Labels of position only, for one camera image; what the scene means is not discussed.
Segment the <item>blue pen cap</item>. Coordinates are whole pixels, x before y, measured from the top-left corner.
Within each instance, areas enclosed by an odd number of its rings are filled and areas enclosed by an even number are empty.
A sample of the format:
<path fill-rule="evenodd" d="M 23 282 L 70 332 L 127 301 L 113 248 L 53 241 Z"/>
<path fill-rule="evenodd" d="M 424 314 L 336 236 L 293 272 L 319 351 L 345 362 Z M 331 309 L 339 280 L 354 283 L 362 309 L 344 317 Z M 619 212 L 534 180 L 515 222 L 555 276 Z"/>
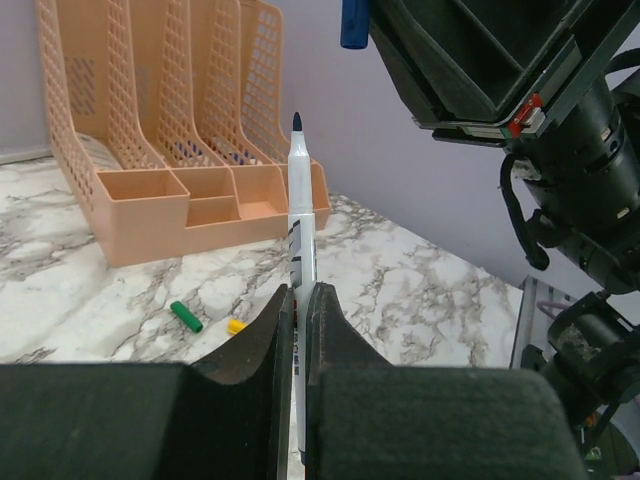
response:
<path fill-rule="evenodd" d="M 368 46 L 370 16 L 370 0 L 342 1 L 340 31 L 342 48 L 362 50 Z"/>

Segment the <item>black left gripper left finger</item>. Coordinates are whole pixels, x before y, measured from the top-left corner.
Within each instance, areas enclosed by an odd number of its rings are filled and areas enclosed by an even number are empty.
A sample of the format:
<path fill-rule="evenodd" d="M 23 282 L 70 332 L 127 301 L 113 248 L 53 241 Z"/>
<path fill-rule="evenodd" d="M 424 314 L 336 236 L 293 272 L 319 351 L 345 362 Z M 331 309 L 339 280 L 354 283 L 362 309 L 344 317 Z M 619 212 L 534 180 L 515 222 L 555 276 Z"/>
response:
<path fill-rule="evenodd" d="M 283 479 L 293 294 L 198 361 L 1 368 L 5 479 Z"/>

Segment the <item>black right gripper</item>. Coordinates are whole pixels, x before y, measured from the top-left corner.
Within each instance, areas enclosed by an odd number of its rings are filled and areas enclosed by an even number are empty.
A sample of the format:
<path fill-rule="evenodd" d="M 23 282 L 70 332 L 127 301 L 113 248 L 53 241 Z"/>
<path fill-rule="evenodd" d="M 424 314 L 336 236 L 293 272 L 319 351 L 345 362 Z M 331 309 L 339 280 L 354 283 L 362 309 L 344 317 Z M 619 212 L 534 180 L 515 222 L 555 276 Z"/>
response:
<path fill-rule="evenodd" d="M 638 23 L 636 1 L 375 1 L 370 34 L 420 128 L 501 145 L 562 123 Z"/>

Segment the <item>green pen cap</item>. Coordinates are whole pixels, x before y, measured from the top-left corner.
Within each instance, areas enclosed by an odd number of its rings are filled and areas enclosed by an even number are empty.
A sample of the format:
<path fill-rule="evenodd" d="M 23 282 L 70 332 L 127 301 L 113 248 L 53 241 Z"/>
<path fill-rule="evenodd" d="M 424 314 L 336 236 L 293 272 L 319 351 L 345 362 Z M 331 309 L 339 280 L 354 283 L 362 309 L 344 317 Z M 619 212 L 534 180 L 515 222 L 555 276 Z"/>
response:
<path fill-rule="evenodd" d="M 199 318 L 182 302 L 174 301 L 170 304 L 173 314 L 193 333 L 200 333 L 203 330 L 203 323 Z"/>

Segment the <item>white pen blue ink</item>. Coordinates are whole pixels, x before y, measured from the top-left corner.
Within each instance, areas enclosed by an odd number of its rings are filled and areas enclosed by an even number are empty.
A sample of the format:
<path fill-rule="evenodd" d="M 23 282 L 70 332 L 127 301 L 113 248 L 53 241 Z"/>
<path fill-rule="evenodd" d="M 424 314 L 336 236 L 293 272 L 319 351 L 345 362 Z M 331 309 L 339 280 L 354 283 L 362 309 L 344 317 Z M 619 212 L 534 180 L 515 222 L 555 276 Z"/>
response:
<path fill-rule="evenodd" d="M 290 282 L 294 294 L 293 375 L 296 433 L 300 460 L 306 461 L 307 313 L 317 282 L 316 221 L 313 209 L 311 158 L 301 116 L 292 119 L 288 154 L 288 244 Z"/>

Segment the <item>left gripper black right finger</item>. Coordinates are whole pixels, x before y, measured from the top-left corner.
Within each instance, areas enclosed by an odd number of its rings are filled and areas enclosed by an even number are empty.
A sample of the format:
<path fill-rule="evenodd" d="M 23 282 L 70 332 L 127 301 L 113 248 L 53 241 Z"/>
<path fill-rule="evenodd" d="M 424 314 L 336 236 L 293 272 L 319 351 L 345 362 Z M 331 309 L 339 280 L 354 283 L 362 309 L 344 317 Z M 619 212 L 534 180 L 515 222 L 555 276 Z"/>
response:
<path fill-rule="evenodd" d="M 394 366 L 319 283 L 309 331 L 310 479 L 583 479 L 561 403 L 530 370 Z"/>

